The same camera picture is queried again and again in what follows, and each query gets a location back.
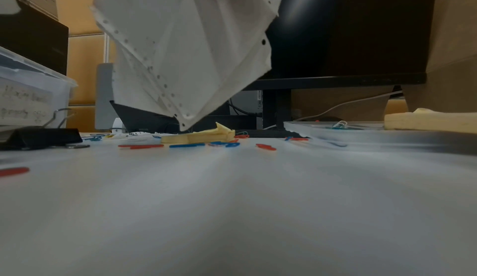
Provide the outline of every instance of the desk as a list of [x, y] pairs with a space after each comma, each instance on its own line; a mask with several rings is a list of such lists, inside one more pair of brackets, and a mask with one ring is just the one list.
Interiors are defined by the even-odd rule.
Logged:
[[475, 157], [124, 143], [0, 153], [0, 275], [475, 272]]

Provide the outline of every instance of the black monitor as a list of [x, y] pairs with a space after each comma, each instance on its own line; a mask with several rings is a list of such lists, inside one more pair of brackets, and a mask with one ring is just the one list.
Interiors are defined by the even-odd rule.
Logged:
[[434, 2], [282, 0], [273, 70], [246, 88], [264, 90], [264, 126], [291, 118], [291, 89], [425, 83]]

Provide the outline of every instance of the white desk surface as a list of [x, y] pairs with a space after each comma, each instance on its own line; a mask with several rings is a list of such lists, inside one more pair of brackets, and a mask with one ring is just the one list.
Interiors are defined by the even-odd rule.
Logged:
[[0, 153], [0, 275], [476, 274], [476, 157], [124, 143]]

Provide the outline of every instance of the black binder clip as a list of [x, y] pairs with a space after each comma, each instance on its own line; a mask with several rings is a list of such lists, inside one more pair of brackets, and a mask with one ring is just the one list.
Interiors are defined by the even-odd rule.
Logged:
[[53, 118], [42, 127], [24, 127], [15, 130], [5, 143], [0, 143], [0, 150], [34, 150], [48, 147], [64, 147], [64, 148], [85, 148], [89, 145], [69, 145], [74, 143], [82, 143], [78, 129], [61, 129], [60, 127], [65, 121], [74, 116], [71, 114], [66, 116], [56, 129], [47, 129], [56, 120], [56, 114], [61, 111], [69, 111], [71, 109], [60, 109], [53, 113]]

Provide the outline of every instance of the handwritten label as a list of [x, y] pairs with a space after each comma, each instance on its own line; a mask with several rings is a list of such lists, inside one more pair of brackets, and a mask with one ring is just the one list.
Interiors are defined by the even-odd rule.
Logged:
[[0, 125], [43, 125], [53, 115], [51, 100], [51, 92], [0, 78]]

